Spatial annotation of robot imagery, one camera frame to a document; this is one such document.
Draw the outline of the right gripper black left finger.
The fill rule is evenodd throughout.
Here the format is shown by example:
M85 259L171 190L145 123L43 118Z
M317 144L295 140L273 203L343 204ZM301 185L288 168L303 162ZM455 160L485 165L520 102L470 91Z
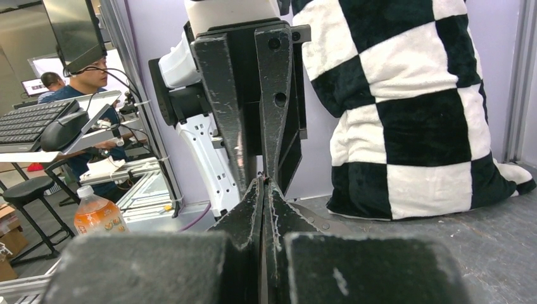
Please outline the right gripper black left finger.
M65 249L43 303L258 303L263 194L202 232L88 234Z

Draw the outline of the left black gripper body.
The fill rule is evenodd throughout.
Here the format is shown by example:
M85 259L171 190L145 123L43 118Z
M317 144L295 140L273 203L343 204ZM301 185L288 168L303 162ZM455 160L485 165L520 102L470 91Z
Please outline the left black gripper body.
M270 26L277 23L286 23L290 26L292 43L292 70L290 76L291 89L288 99L286 125L279 156L278 179L274 181L270 177L267 177L264 172L260 120L261 89L255 42L255 30L260 27ZM270 18L255 22L244 22L233 25L212 27L208 31L199 34L196 38L214 34L225 34L228 38L228 45L239 99L239 109L243 114L244 130L246 131L247 160L249 168L248 177L251 179L250 182L257 175L256 159L258 156L261 156L263 160L264 177L275 182L279 186L279 189L282 193L287 193L302 159L301 142L307 137L302 46L304 43L311 41L311 28L309 25L291 25L279 18ZM198 62L196 61L195 57L194 60L199 70Z

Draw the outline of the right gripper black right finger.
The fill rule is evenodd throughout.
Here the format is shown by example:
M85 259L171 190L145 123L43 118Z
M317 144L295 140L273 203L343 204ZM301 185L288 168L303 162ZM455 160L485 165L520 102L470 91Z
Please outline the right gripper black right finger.
M263 181L271 303L470 303L448 248L404 234L321 232Z

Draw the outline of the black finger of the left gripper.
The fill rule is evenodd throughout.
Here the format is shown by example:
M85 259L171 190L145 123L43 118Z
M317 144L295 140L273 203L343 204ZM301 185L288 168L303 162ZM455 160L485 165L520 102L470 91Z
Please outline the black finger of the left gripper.
M261 89L260 120L264 172L267 177L276 181L291 89L290 26L277 23L257 28L255 42Z
M200 36L193 42L203 84L214 119L224 140L230 168L243 197L250 184L246 131L234 78L228 38L225 34Z

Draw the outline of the silver perforated metal plate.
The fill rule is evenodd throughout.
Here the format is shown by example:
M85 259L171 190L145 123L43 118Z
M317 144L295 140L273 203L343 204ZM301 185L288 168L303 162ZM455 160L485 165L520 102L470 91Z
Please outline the silver perforated metal plate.
M296 203L290 203L290 205L297 209L298 212L304 216L309 223L314 225L316 228L318 228L320 231L328 233L328 234L352 234L353 231L349 229L346 225L342 224L341 222L336 222L334 220L330 220L328 218L321 217L317 215L315 212L311 211L310 209L301 206Z

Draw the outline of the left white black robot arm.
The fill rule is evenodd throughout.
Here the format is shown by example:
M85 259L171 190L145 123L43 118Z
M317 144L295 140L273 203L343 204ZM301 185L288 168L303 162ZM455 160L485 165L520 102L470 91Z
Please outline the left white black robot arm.
M232 210L256 177L287 193L307 137L302 46L309 25L280 18L210 27L149 61L161 115L185 140L211 210Z

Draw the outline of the orange drink bottle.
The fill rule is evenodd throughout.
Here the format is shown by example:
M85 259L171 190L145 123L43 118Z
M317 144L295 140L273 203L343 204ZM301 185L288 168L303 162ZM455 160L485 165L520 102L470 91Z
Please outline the orange drink bottle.
M77 194L80 203L73 223L78 234L129 232L121 210L114 202L96 195L91 186L78 188Z

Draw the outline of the tilted dark monitor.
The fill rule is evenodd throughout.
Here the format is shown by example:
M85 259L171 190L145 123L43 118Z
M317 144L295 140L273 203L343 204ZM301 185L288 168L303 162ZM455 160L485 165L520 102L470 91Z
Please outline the tilted dark monitor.
M99 20L88 0L45 0L42 2L51 24L58 54L70 75L107 55Z

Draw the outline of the black white checkered blanket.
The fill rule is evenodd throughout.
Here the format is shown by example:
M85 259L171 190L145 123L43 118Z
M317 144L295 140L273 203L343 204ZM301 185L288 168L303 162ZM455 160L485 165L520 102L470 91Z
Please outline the black white checkered blanket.
M530 193L491 150L465 1L293 1L303 64L338 119L327 210L352 219L434 217Z

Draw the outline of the white tilted keyboard tray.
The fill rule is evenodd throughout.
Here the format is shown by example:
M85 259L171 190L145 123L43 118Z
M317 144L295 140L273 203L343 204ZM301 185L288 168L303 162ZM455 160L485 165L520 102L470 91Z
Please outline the white tilted keyboard tray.
M13 110L1 117L1 162L51 162L115 138L92 130L121 91L105 91Z

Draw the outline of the black computer mouse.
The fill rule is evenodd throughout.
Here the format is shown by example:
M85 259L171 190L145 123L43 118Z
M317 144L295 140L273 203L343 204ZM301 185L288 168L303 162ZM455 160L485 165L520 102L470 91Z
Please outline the black computer mouse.
M77 111L54 120L41 135L41 150L53 152L69 147L84 132L88 122L86 111Z

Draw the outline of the black computer keyboard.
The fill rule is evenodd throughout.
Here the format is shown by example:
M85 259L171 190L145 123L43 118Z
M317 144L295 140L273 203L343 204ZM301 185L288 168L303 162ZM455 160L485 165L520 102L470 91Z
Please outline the black computer keyboard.
M48 125L79 110L78 101L68 99L8 112L1 117L1 153L37 151L41 135Z

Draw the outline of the left aluminium corner post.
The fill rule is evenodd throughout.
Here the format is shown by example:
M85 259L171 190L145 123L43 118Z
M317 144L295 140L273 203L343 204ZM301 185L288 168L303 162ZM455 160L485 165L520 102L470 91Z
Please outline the left aluminium corner post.
M148 135L149 146L158 158L161 173L168 188L170 204L173 206L173 210L169 213L173 218L177 218L183 205L182 192L175 179L170 155L165 148L156 116L151 107L151 99L147 96L144 88L141 61L138 58L134 31L128 18L128 2L104 0L100 1L99 4L99 11L110 33L111 42L118 50L124 71L130 78L129 84L132 85L133 94L136 95L135 107L139 110L142 126Z

